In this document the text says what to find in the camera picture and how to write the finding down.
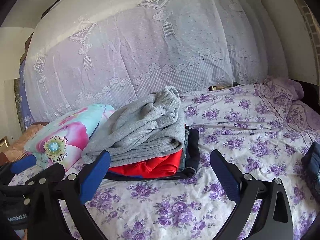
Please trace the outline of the purple floral pillowcase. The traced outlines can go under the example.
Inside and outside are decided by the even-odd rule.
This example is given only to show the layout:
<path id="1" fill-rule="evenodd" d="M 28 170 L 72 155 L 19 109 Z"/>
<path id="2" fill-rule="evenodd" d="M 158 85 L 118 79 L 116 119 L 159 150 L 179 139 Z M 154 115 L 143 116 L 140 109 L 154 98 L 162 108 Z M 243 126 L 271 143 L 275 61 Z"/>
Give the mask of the purple floral pillowcase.
<path id="1" fill-rule="evenodd" d="M 302 99 L 303 87 L 297 81 L 284 77 L 268 76 L 261 84 L 261 92 L 266 99 L 278 107 L 290 106 L 293 101 Z"/>

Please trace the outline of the grey sweatpants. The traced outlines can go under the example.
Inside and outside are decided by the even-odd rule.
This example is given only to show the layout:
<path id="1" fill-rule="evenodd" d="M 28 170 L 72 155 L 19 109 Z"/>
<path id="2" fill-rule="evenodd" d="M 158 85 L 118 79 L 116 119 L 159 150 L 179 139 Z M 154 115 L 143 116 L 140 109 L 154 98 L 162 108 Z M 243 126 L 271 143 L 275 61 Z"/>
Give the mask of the grey sweatpants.
<path id="1" fill-rule="evenodd" d="M 90 164 L 106 150 L 111 167 L 166 157 L 184 146 L 185 121 L 173 86 L 151 93 L 116 110 L 99 124 L 81 154 Z"/>

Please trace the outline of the blue denim jeans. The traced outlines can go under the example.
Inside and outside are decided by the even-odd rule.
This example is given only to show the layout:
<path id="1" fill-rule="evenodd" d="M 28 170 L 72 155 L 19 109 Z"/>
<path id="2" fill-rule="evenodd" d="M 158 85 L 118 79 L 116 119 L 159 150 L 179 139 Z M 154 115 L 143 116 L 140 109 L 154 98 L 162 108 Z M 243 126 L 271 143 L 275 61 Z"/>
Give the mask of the blue denim jeans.
<path id="1" fill-rule="evenodd" d="M 301 159 L 306 182 L 311 192 L 319 197 L 319 143 L 313 142 L 307 153 Z"/>

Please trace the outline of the beige checked curtain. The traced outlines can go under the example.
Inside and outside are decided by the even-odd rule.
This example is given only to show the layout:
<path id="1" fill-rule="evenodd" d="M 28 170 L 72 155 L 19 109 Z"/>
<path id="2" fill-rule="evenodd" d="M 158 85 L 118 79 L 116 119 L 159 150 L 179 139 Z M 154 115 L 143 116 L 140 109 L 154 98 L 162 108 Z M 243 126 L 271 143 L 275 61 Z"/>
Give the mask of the beige checked curtain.
<path id="1" fill-rule="evenodd" d="M 295 3 L 298 5 L 298 9 L 300 10 L 300 13 L 306 24 L 316 65 L 319 67 L 319 23 L 312 13 L 310 7 L 304 0 L 295 0 Z"/>

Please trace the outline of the wooden headboard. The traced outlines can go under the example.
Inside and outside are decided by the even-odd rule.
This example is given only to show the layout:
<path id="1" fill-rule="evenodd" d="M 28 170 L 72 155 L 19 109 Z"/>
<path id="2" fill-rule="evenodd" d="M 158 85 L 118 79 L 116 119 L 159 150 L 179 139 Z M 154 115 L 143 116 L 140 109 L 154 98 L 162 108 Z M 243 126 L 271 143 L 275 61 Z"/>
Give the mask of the wooden headboard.
<path id="1" fill-rule="evenodd" d="M 25 45 L 24 45 L 24 53 L 20 58 L 20 64 L 22 64 L 22 62 L 25 60 L 25 58 L 27 57 L 27 52 L 30 46 L 30 42 L 31 42 L 31 38 L 32 38 L 33 34 L 31 34 L 29 36 L 29 38 L 26 40 Z"/>

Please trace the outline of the white lace covered bedding pile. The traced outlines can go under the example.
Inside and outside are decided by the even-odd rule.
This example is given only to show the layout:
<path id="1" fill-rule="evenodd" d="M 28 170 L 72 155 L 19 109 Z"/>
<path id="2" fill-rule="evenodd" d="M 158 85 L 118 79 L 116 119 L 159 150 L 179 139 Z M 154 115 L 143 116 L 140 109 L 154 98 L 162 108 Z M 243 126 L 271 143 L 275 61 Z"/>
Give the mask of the white lace covered bedding pile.
<path id="1" fill-rule="evenodd" d="M 167 85 L 186 93 L 288 75 L 261 0 L 61 0 L 24 65 L 37 122 L 94 103 L 120 108 Z"/>

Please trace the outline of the purple floral bedspread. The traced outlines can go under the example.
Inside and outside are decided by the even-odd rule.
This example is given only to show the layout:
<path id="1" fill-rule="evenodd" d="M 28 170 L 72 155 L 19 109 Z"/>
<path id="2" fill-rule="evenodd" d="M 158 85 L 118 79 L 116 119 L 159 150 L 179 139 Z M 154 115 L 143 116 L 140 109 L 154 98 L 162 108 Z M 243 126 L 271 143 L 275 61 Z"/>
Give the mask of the purple floral bedspread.
<path id="1" fill-rule="evenodd" d="M 319 239 L 319 114 L 278 79 L 167 86 L 48 122 L 9 168 L 3 239 Z"/>

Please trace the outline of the folded floral teal blanket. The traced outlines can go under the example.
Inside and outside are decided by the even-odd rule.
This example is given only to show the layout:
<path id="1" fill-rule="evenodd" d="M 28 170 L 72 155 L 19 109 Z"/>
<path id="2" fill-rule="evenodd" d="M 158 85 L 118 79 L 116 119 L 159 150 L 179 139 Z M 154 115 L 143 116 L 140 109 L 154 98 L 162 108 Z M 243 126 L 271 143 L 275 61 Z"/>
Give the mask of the folded floral teal blanket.
<path id="1" fill-rule="evenodd" d="M 80 158 L 91 135 L 115 112 L 111 105 L 93 104 L 50 122 L 27 141 L 24 149 L 42 168 L 58 163 L 68 171 Z"/>

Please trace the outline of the folded dark clothes stack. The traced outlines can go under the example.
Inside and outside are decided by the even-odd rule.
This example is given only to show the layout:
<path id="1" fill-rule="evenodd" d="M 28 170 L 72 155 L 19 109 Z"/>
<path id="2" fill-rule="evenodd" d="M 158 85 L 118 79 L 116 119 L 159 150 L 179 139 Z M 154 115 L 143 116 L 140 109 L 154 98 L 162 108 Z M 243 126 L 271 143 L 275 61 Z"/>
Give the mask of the folded dark clothes stack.
<path id="1" fill-rule="evenodd" d="M 158 180 L 178 180 L 187 179 L 194 176 L 197 173 L 197 169 L 200 162 L 200 151 L 199 151 L 199 132 L 196 129 L 185 126 L 185 140 L 182 148 L 183 152 L 180 159 L 180 165 L 178 171 L 173 176 L 157 178 Z M 155 180 L 155 179 L 138 179 L 129 178 L 125 176 L 117 176 L 105 174 L 105 179 L 114 181 L 144 181 L 144 180 Z"/>

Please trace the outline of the brown quilted pillow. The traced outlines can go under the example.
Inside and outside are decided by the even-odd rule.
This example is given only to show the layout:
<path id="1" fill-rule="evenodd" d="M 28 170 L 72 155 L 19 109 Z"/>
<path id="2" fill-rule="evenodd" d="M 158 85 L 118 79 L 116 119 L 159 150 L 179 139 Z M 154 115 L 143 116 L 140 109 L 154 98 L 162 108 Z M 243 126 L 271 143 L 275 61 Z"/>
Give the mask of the brown quilted pillow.
<path id="1" fill-rule="evenodd" d="M 4 151 L 1 151 L 1 165 L 5 163 L 13 163 L 24 158 L 27 155 L 27 152 L 24 149 L 25 144 L 46 125 L 48 125 L 48 122 L 36 122 L 29 126 L 22 136 L 13 143 L 13 145 L 10 145 Z"/>

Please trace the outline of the folded red shorts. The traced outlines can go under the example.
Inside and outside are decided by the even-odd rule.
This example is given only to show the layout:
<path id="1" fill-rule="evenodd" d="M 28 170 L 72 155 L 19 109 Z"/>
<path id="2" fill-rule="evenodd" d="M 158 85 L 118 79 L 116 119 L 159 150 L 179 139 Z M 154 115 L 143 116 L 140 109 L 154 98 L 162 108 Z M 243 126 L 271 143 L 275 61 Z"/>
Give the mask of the folded red shorts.
<path id="1" fill-rule="evenodd" d="M 112 167 L 107 174 L 138 179 L 157 179 L 173 176 L 178 171 L 183 150 L 164 157 L 155 157 L 138 163 Z"/>

